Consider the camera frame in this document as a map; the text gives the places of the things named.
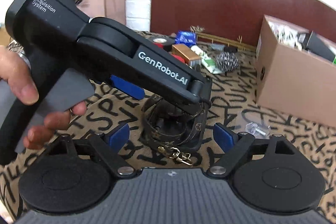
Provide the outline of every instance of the cardboard box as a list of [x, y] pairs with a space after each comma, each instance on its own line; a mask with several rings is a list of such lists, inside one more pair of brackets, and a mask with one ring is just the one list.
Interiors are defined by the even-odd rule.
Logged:
[[179, 57], [182, 57], [184, 62], [190, 66], [194, 67], [196, 64], [201, 64], [201, 57], [194, 53], [188, 46], [185, 44], [174, 44], [171, 49], [171, 53]]
[[0, 45], [8, 46], [10, 38], [11, 37], [7, 33], [6, 28], [1, 27], [0, 28]]
[[[298, 32], [309, 30], [264, 16], [257, 47], [257, 103], [309, 121], [336, 127], [336, 65], [307, 51], [278, 43], [268, 21]], [[335, 44], [318, 36], [326, 44]]]

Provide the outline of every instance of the blue box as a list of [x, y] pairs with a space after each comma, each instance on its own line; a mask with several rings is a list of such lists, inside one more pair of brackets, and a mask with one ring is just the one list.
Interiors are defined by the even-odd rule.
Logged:
[[176, 38], [176, 44], [185, 44], [188, 47], [196, 45], [196, 34], [194, 32], [178, 31]]

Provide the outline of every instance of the round black disc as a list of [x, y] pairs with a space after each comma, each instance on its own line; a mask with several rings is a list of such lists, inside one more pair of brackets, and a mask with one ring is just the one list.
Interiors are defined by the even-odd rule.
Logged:
[[52, 155], [33, 164], [20, 178], [19, 191], [30, 208], [75, 213], [106, 194], [110, 176], [100, 165], [68, 155]]
[[132, 42], [124, 33], [118, 31], [118, 29], [116, 30], [116, 27], [119, 29], [125, 28], [124, 25], [110, 18], [96, 17], [91, 20], [81, 35], [104, 41], [104, 43], [123, 54], [133, 57], [138, 45]]
[[325, 182], [306, 159], [274, 154], [241, 166], [233, 179], [248, 203], [272, 213], [295, 213], [316, 208]]

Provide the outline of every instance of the hand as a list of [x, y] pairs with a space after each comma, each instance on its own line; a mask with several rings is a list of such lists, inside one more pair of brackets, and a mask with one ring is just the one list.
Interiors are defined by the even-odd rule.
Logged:
[[[24, 104], [32, 105], [39, 99], [36, 86], [30, 76], [26, 63], [16, 54], [0, 46], [0, 79], [8, 82], [14, 95]], [[72, 108], [75, 115], [84, 115], [85, 102]], [[50, 113], [44, 119], [44, 125], [33, 126], [23, 140], [29, 149], [41, 149], [48, 142], [55, 130], [67, 130], [70, 122], [70, 111]]]

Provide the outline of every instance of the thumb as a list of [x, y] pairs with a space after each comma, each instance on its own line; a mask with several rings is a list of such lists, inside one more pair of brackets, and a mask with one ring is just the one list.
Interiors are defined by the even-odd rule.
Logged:
[[32, 105], [39, 99], [26, 63], [4, 47], [0, 47], [0, 78], [8, 82], [14, 95], [24, 104]]

